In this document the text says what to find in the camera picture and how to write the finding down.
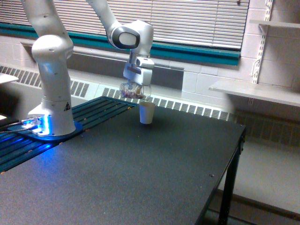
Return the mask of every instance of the table leg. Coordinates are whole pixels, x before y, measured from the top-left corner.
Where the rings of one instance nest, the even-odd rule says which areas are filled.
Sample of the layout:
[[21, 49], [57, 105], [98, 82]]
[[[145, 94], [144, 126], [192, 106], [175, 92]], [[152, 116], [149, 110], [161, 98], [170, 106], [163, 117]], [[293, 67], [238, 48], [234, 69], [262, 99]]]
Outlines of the table leg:
[[241, 141], [238, 147], [239, 149], [237, 149], [237, 151], [235, 152], [234, 157], [227, 169], [218, 225], [227, 224], [229, 210], [230, 210], [230, 202], [233, 196], [235, 177], [238, 170], [240, 152], [242, 149], [242, 143], [243, 142]]

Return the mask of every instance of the radiator vent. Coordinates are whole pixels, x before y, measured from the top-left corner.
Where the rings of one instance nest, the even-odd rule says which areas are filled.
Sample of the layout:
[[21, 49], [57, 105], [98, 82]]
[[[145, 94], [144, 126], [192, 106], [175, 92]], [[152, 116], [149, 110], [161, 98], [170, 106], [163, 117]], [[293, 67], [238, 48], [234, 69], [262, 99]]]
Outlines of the radiator vent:
[[[107, 86], [103, 89], [102, 96], [121, 99], [137, 104], [140, 102], [139, 99], [121, 98], [118, 90], [112, 87], [108, 88]], [[247, 136], [295, 147], [300, 146], [300, 125], [296, 123], [288, 123], [241, 112], [233, 114], [225, 112], [220, 108], [191, 104], [190, 102], [160, 96], [153, 96], [148, 101], [153, 102], [159, 107], [244, 124], [247, 126]]]
[[[41, 78], [39, 73], [16, 69], [11, 67], [0, 66], [0, 73], [8, 74], [17, 77], [17, 83], [33, 86], [37, 88], [42, 87]], [[86, 93], [89, 89], [89, 84], [84, 82], [78, 82], [71, 80], [70, 87], [71, 87], [71, 95], [85, 98]]]

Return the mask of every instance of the white paper cup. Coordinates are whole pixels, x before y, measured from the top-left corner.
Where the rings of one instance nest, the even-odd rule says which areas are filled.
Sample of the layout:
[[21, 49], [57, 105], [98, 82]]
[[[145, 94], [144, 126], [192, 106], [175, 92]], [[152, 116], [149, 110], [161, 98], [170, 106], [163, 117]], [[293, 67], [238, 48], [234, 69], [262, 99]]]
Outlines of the white paper cup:
[[140, 122], [143, 124], [152, 123], [155, 104], [152, 102], [140, 102]]

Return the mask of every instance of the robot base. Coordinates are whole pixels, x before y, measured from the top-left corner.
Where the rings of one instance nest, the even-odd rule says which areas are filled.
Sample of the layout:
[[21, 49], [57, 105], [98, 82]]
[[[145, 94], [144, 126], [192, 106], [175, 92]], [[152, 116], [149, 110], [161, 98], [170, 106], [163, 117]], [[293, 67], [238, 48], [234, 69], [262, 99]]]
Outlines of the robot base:
[[[38, 141], [60, 143], [60, 142], [69, 140], [83, 132], [83, 126], [80, 123], [74, 121], [74, 124], [75, 124], [75, 131], [73, 131], [72, 133], [70, 133], [68, 135], [42, 137], [42, 136], [38, 136], [38, 135], [32, 133], [30, 130], [18, 131], [16, 133], [26, 136], [28, 138], [34, 139], [34, 140], [38, 140]], [[13, 126], [13, 127], [10, 127], [8, 130], [14, 131], [14, 130], [19, 130], [19, 129], [23, 129], [23, 127], [22, 126]]]

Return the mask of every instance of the white shelf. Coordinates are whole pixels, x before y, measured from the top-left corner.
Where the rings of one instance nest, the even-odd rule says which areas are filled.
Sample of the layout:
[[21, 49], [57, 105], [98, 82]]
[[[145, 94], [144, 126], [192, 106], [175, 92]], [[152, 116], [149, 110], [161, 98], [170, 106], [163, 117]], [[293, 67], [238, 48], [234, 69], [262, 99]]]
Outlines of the white shelf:
[[298, 28], [300, 29], [299, 23], [290, 22], [274, 22], [274, 21], [264, 21], [264, 20], [250, 20], [250, 23], [256, 23], [259, 25], [268, 25], [272, 27], [286, 27], [286, 28]]
[[243, 81], [218, 81], [209, 88], [227, 94], [300, 107], [300, 91]]
[[0, 73], [0, 84], [1, 83], [12, 82], [12, 81], [17, 81], [17, 80], [18, 80], [18, 78], [15, 77], [15, 76]]

